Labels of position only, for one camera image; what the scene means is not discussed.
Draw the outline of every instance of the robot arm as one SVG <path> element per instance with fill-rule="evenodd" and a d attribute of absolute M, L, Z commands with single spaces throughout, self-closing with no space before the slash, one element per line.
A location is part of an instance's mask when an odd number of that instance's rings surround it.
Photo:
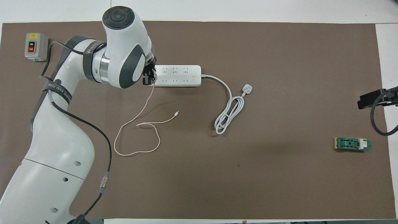
<path fill-rule="evenodd" d="M 104 13 L 103 25 L 107 47 L 99 51 L 96 48 L 102 42 L 83 35 L 66 43 L 83 55 L 66 49 L 61 53 L 48 88 L 60 88 L 67 94 L 42 94 L 32 119 L 30 149 L 0 200 L 0 224 L 64 224 L 74 219 L 69 206 L 91 168 L 94 147 L 51 101 L 67 110 L 83 79 L 128 88 L 144 74 L 144 83 L 152 83 L 154 48 L 138 15 L 130 8 L 116 6 Z"/>

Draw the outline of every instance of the emergency stop box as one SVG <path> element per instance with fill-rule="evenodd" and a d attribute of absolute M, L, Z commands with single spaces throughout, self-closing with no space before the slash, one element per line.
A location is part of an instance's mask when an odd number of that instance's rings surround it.
<path fill-rule="evenodd" d="M 47 60 L 49 39 L 42 33 L 27 33 L 25 41 L 25 57 L 34 61 Z"/>

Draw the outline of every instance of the velcro strap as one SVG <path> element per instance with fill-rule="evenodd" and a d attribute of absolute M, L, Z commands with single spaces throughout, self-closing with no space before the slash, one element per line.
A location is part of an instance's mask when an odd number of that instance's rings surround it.
<path fill-rule="evenodd" d="M 53 81 L 48 81 L 43 87 L 43 92 L 47 90 L 56 92 L 58 95 L 62 96 L 68 104 L 70 104 L 70 101 L 72 100 L 72 94 L 70 94 L 70 92 L 62 85 Z"/>
<path fill-rule="evenodd" d="M 97 83 L 100 83 L 96 81 L 93 75 L 93 57 L 94 57 L 94 51 L 101 46 L 103 41 L 97 40 L 93 41 L 89 46 L 84 50 L 83 52 L 83 72 L 84 75 L 88 80 L 95 81 Z"/>

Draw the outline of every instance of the brown paper surface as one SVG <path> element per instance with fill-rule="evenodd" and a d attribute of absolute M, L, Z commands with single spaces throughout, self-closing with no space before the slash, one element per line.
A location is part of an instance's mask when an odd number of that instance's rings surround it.
<path fill-rule="evenodd" d="M 371 127 L 359 96 L 381 88 L 373 24 L 144 22 L 158 64 L 200 65 L 233 95 L 253 86 L 225 134 L 214 120 L 228 100 L 217 81 L 196 88 L 156 88 L 142 116 L 124 129 L 108 188 L 88 218 L 368 219 L 395 218 L 387 138 Z M 0 195 L 32 138 L 29 121 L 45 80 L 44 63 L 23 56 L 25 35 L 67 41 L 106 40 L 101 22 L 3 24 L 0 48 Z M 54 47 L 49 75 L 60 47 Z M 82 81 L 69 111 L 113 142 L 141 111 L 151 87 L 122 90 Z M 385 130 L 384 112 L 376 112 Z M 108 149 L 77 122 L 96 149 L 92 169 L 71 206 L 83 213 L 98 195 Z M 367 138 L 371 152 L 334 149 L 334 137 Z"/>

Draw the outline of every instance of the white power strip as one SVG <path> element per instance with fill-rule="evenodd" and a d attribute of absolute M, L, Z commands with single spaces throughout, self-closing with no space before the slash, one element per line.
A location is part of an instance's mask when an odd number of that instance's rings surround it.
<path fill-rule="evenodd" d="M 199 65 L 155 65 L 155 87 L 197 87 L 202 83 Z"/>

